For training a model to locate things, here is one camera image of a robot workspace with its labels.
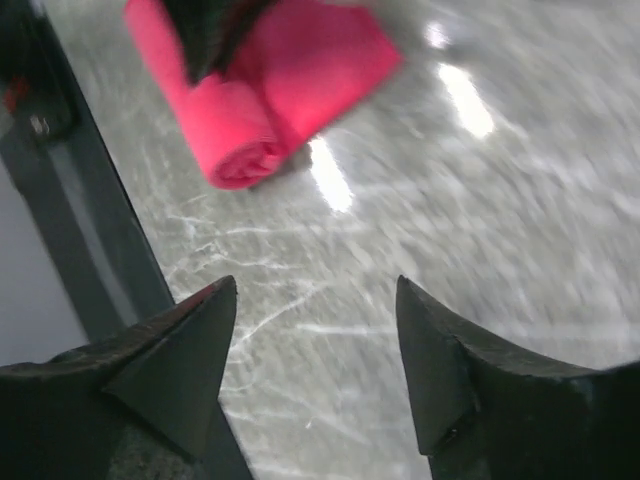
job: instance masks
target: gray marble surface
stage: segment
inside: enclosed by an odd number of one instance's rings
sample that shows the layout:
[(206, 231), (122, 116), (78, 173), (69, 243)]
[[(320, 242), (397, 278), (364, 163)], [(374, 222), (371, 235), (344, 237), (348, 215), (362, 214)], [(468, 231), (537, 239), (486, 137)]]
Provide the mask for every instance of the gray marble surface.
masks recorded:
[(48, 0), (176, 297), (239, 282), (222, 396), (259, 480), (429, 478), (400, 273), (553, 357), (640, 356), (640, 4), (371, 1), (401, 73), (230, 193), (203, 180), (123, 0)]

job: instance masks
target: red towel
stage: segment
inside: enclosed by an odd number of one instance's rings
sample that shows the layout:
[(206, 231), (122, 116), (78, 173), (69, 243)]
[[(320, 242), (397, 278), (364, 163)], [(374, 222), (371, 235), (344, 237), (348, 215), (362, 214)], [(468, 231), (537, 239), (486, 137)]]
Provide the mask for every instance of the red towel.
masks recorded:
[(280, 0), (228, 72), (187, 83), (182, 50), (158, 0), (129, 0), (125, 19), (207, 179), (250, 187), (369, 94), (401, 57), (362, 7)]

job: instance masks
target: pink cloth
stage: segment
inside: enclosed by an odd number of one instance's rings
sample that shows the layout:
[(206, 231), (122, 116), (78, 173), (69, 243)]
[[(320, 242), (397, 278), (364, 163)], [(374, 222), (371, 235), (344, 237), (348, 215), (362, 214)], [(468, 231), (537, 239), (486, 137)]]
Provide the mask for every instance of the pink cloth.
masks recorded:
[(164, 6), (129, 0), (125, 20), (204, 175), (229, 190), (275, 172), (401, 61), (366, 9), (280, 0), (224, 76), (190, 87)]

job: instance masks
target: marble countertop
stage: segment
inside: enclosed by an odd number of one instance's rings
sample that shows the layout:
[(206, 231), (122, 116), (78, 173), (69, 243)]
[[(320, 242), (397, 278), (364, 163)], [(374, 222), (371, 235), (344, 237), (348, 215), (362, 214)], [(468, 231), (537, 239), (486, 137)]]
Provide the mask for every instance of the marble countertop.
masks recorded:
[(242, 192), (202, 178), (123, 3), (47, 2), (175, 296), (238, 280), (222, 398), (259, 480), (429, 478), (401, 273), (547, 355), (639, 356), (637, 2), (371, 0), (401, 73)]

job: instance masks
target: black object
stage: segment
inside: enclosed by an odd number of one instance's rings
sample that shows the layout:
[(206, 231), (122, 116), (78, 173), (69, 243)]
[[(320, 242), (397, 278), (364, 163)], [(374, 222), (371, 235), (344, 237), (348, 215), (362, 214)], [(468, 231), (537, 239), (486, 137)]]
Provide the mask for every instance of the black object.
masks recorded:
[(0, 368), (2, 478), (104, 479), (133, 428), (202, 479), (251, 480), (217, 401), (235, 315), (227, 277), (105, 342)]
[(277, 0), (161, 0), (178, 33), (188, 79), (224, 72), (242, 40)]
[(400, 277), (400, 351), (434, 480), (640, 478), (640, 364), (593, 371), (518, 347)]
[[(0, 78), (8, 86), (22, 76), (31, 88), (0, 132), (0, 157), (89, 340), (99, 341), (173, 298), (48, 19), (26, 0), (2, 0), (0, 18)], [(59, 128), (37, 136), (28, 118), (52, 126), (52, 112)]]

